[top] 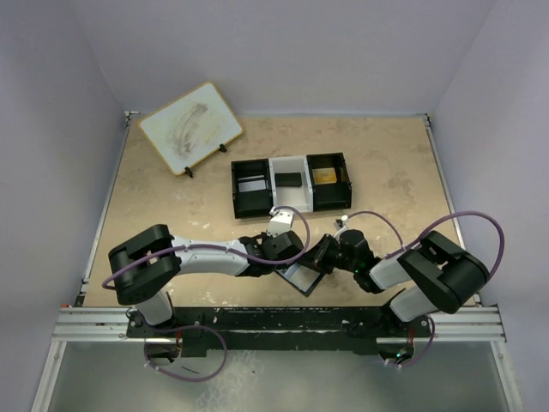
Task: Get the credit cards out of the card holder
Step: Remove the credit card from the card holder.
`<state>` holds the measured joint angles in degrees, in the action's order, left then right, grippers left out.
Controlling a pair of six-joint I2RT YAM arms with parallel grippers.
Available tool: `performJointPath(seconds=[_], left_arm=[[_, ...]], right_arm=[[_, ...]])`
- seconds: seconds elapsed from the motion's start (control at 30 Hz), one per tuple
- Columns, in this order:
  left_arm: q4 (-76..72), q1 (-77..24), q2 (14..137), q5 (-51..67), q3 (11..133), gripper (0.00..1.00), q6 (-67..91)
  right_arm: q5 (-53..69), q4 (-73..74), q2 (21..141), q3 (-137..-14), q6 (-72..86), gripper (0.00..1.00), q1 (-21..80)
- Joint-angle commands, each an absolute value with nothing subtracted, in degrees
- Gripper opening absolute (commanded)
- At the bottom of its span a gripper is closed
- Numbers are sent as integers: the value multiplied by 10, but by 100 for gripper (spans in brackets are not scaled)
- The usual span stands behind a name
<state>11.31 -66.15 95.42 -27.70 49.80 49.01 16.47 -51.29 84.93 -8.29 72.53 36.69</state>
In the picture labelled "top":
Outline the black leather card holder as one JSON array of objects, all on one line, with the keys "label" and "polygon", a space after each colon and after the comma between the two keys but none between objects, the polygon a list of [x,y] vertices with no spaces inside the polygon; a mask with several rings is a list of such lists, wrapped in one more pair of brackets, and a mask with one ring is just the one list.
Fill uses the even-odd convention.
[{"label": "black leather card holder", "polygon": [[305,297],[312,294],[318,283],[325,276],[322,272],[296,263],[287,268],[276,269],[274,272]]}]

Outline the black and white tray organizer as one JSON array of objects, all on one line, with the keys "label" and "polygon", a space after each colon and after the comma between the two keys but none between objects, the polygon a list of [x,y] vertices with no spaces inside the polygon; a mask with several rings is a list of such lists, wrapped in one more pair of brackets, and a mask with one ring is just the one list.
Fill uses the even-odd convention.
[{"label": "black and white tray organizer", "polygon": [[234,161],[231,174],[237,219],[267,216],[277,206],[313,213],[352,205],[352,182],[342,153]]}]

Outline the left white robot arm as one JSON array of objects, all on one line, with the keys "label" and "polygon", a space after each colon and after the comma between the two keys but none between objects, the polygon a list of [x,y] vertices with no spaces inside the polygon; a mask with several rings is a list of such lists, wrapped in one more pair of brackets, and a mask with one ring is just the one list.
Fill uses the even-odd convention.
[{"label": "left white robot arm", "polygon": [[116,293],[118,304],[133,306],[150,325],[173,319],[171,299],[163,288],[172,278],[218,273],[260,277],[299,260],[310,244],[293,230],[226,242],[201,242],[174,236],[165,224],[153,225],[108,253],[112,275],[102,287]]}]

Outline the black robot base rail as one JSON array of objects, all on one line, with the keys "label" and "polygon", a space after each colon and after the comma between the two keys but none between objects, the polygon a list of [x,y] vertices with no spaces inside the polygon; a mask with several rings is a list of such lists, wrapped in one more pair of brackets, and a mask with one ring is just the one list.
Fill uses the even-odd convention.
[{"label": "black robot base rail", "polygon": [[193,307],[173,310],[173,319],[150,327],[128,310],[127,335],[146,344],[167,344],[155,354],[203,357],[210,350],[344,351],[358,355],[413,352],[416,338],[432,334],[423,315],[408,323],[391,320],[383,306]]}]

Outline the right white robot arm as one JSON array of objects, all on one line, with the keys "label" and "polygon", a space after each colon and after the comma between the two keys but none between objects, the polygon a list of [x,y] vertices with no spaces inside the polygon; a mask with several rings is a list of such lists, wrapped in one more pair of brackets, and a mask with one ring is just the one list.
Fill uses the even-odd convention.
[{"label": "right white robot arm", "polygon": [[436,311],[453,314],[490,278],[478,258],[437,231],[419,245],[382,259],[361,231],[348,229],[338,238],[323,236],[298,263],[322,275],[334,269],[351,272],[360,288],[372,294],[412,282],[385,304],[391,320],[399,323]]}]

